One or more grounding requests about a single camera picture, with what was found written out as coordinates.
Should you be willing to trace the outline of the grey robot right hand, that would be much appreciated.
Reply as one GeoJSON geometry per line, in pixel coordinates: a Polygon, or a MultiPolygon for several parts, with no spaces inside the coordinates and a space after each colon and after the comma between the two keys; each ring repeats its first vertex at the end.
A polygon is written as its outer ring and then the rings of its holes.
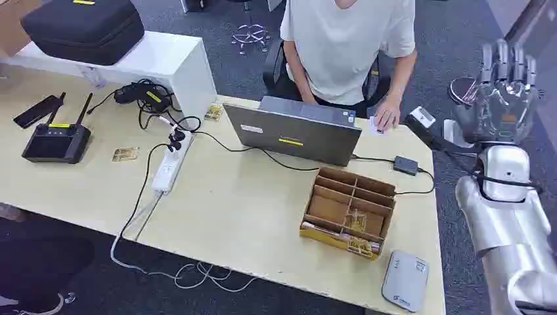
{"type": "Polygon", "coordinates": [[[464,140],[519,144],[532,128],[536,79],[537,61],[520,45],[484,44],[477,77],[455,79],[449,88],[464,140]]]}

